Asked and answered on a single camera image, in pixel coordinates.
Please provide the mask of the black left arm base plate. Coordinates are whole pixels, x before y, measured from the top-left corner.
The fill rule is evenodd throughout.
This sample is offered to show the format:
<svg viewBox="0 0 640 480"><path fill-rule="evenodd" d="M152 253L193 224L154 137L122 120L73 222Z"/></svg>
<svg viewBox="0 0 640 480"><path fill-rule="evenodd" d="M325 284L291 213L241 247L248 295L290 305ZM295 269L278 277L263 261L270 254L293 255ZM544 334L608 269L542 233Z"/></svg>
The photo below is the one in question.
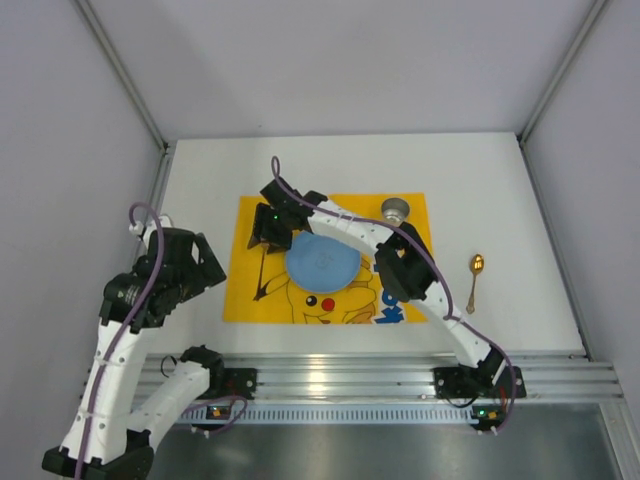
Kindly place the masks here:
<svg viewBox="0 0 640 480"><path fill-rule="evenodd" d="M253 400L257 389L257 376L258 371L255 368L225 368L218 394L220 397L239 396Z"/></svg>

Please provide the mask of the blue plastic plate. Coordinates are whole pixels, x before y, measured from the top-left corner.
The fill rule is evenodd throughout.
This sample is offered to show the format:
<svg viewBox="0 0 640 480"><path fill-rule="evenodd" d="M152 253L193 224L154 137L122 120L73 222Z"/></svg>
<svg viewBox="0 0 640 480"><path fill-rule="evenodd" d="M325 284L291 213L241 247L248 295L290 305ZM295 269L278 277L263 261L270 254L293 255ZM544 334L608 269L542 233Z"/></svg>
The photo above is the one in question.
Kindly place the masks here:
<svg viewBox="0 0 640 480"><path fill-rule="evenodd" d="M357 276L361 254L332 238L299 233L285 255L289 278L301 289L320 294L346 288Z"/></svg>

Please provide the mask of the yellow Pikachu cloth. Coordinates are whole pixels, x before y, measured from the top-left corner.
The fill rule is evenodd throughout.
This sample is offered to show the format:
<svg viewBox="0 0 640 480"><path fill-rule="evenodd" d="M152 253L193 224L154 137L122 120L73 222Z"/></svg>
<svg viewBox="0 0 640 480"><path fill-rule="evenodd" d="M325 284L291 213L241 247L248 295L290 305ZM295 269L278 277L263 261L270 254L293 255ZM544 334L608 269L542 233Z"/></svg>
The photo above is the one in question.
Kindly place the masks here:
<svg viewBox="0 0 640 480"><path fill-rule="evenodd" d="M257 196L239 201L223 320L236 323L304 325L395 325L425 323L416 307L403 303L382 286L371 256L361 254L356 278L343 290L312 293L298 287L285 268L287 252L269 250L265 257L262 293L254 301L263 244L248 249Z"/></svg>

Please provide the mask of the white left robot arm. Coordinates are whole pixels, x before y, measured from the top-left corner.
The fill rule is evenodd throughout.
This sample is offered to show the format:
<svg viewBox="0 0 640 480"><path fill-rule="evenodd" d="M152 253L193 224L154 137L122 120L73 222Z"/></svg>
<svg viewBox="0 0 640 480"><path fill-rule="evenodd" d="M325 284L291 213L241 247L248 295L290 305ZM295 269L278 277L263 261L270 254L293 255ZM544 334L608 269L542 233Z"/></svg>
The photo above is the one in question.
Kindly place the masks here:
<svg viewBox="0 0 640 480"><path fill-rule="evenodd" d="M176 420L197 398L221 388L222 355L193 346L164 383L139 408L133 406L165 319L178 305L226 279L201 233L150 229L145 247L132 270L104 288L85 392L69 432L43 456L47 472L73 479L144 479Z"/></svg>

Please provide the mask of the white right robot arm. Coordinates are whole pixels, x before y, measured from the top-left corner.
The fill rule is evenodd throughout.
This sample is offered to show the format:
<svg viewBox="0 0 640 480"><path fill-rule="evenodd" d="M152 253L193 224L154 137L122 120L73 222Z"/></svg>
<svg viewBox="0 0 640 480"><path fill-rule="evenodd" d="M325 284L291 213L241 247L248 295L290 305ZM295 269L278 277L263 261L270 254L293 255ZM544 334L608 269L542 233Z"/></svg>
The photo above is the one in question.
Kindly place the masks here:
<svg viewBox="0 0 640 480"><path fill-rule="evenodd" d="M448 337L463 376L492 388L503 373L515 375L504 350L469 324L453 300L450 288L413 225L398 226L359 217L310 191L302 196L277 177L260 194L267 202L267 217L290 237L307 232L339 242L372 256L384 289L397 300L427 314Z"/></svg>

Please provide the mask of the steel cup with cork base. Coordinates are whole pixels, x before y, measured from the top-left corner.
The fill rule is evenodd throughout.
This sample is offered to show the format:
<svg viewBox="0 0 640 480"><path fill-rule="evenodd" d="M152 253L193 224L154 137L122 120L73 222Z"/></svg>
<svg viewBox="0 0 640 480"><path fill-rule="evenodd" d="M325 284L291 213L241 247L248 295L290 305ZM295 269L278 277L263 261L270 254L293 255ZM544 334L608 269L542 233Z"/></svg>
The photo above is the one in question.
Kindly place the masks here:
<svg viewBox="0 0 640 480"><path fill-rule="evenodd" d="M410 214L410 205L403 198L389 197L381 204L381 214L387 223L399 226L407 220Z"/></svg>

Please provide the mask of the copper spoon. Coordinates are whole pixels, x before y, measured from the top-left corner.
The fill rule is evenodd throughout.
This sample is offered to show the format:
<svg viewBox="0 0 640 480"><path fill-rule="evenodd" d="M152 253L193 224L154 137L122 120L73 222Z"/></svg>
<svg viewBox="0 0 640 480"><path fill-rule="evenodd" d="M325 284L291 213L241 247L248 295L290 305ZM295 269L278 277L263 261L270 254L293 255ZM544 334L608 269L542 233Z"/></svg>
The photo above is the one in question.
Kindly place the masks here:
<svg viewBox="0 0 640 480"><path fill-rule="evenodd" d="M477 279L478 279L478 276L484 271L484 268L485 268L484 256L480 253L476 253L469 262L469 270L472 275L471 290L470 290L467 305L466 305L466 312L469 315L475 312L475 293L476 293Z"/></svg>

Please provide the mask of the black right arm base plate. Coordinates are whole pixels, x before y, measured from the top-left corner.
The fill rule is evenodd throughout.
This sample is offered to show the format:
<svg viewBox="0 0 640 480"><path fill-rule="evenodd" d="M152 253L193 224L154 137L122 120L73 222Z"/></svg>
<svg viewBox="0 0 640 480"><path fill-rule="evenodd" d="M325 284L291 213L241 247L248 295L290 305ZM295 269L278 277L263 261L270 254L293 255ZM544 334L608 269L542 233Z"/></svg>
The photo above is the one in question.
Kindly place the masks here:
<svg viewBox="0 0 640 480"><path fill-rule="evenodd" d="M510 397L512 387L515 387L515 398L525 398L527 391L522 371L519 367L514 367L513 371L514 381L508 367L493 380L469 367L438 367L433 370L435 396L443 400L497 399L501 391Z"/></svg>

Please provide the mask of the copper fork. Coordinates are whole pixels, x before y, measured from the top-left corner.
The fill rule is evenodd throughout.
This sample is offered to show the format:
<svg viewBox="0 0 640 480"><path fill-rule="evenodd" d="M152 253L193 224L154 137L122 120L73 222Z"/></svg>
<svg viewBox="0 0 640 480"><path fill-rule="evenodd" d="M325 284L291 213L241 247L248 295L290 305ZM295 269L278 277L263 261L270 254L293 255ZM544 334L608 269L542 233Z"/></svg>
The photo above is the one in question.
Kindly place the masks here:
<svg viewBox="0 0 640 480"><path fill-rule="evenodd" d="M268 246L266 244L263 244L261 248L262 248L262 253L261 253L261 259L260 259L259 276L258 276L258 281L256 286L256 292L253 298L254 301L259 301L263 297L263 293L262 293L263 272L264 272L265 257L268 252Z"/></svg>

